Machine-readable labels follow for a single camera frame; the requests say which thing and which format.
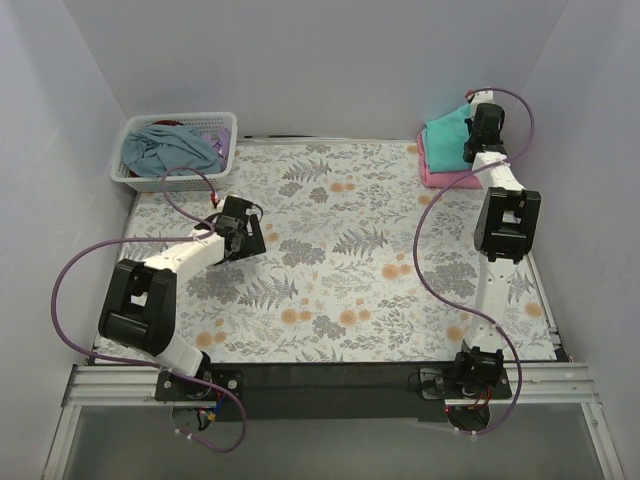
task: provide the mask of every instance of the blue towel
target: blue towel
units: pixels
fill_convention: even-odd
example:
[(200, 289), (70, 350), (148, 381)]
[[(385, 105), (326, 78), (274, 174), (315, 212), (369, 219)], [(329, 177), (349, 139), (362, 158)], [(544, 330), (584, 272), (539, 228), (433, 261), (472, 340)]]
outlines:
[(424, 143), (429, 172), (458, 172), (471, 168), (463, 158), (464, 143), (469, 139), (464, 121), (470, 116), (471, 105), (467, 103), (444, 117), (427, 122)]
[[(173, 167), (197, 168), (206, 174), (220, 173), (220, 157), (189, 126), (150, 125), (127, 135), (122, 144), (122, 163), (140, 177), (160, 177)], [(189, 170), (173, 175), (193, 175)]]

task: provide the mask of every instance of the laundry basket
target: laundry basket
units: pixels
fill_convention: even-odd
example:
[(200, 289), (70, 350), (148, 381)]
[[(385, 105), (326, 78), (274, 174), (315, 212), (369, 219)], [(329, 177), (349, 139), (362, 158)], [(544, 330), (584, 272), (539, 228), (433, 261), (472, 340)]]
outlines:
[[(142, 115), (131, 118), (118, 137), (118, 147), (115, 149), (111, 160), (111, 178), (114, 182), (126, 183), (138, 192), (159, 192), (160, 178), (132, 177), (127, 166), (122, 163), (122, 144), (131, 132), (140, 130), (160, 120), (174, 120), (185, 125), (196, 127), (201, 133), (210, 133), (217, 136), (218, 130), (224, 127), (231, 132), (231, 146), (227, 168), (223, 172), (207, 175), (211, 184), (216, 188), (223, 188), (227, 183), (227, 176), (233, 168), (233, 157), (236, 151), (236, 139), (238, 136), (238, 121), (233, 113), (228, 112), (202, 112), (202, 113), (167, 113), (163, 115)], [(166, 189), (170, 192), (185, 190), (208, 190), (208, 185), (198, 175), (170, 176), (167, 177)]]

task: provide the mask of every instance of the table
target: table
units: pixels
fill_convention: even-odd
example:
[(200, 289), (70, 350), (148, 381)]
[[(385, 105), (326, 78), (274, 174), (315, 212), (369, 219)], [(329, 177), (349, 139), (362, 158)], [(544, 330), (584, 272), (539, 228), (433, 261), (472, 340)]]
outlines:
[[(177, 330), (214, 362), (452, 360), (470, 315), (420, 284), (411, 248), (437, 192), (419, 179), (415, 144), (327, 143), (238, 148), (221, 196), (264, 209), (267, 253), (200, 272), (178, 292)], [(206, 192), (173, 198), (201, 217)], [(438, 292), (472, 306), (478, 281), (473, 231), (484, 192), (455, 189), (436, 205), (420, 264)], [(185, 235), (193, 222), (161, 194), (138, 196), (127, 236)], [(168, 245), (126, 245), (140, 260)], [(502, 324), (523, 360), (555, 360), (548, 314), (523, 261)], [(96, 350), (138, 358), (100, 336)], [(512, 358), (505, 349), (505, 357)]]

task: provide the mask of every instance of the white panel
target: white panel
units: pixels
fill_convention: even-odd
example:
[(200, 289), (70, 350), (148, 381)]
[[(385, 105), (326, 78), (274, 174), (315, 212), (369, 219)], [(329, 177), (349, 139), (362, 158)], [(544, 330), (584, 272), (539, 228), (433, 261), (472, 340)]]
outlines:
[[(60, 0), (0, 0), (0, 478), (40, 478), (71, 365), (49, 320), (55, 275), (119, 236), (131, 195), (109, 179), (124, 115)], [(65, 328), (95, 334), (115, 251), (63, 286)]]
[(65, 3), (128, 116), (409, 139), (469, 88), (521, 88), (566, 0)]
[(522, 91), (538, 137), (514, 165), (542, 194), (536, 260), (630, 479), (640, 478), (638, 18), (638, 2), (571, 0)]

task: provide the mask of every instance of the pink towel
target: pink towel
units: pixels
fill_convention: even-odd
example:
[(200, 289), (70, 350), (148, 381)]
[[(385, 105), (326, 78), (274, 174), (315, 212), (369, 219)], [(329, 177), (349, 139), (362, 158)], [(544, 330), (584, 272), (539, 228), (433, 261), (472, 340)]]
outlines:
[[(427, 166), (427, 158), (424, 154), (424, 144), (422, 143), (422, 132), (418, 135), (418, 153), (420, 154), (420, 172), (422, 183), (425, 187), (443, 188), (456, 178), (460, 178), (466, 172), (431, 173)], [(482, 188), (480, 181), (475, 176), (470, 176), (456, 183), (454, 188)]]

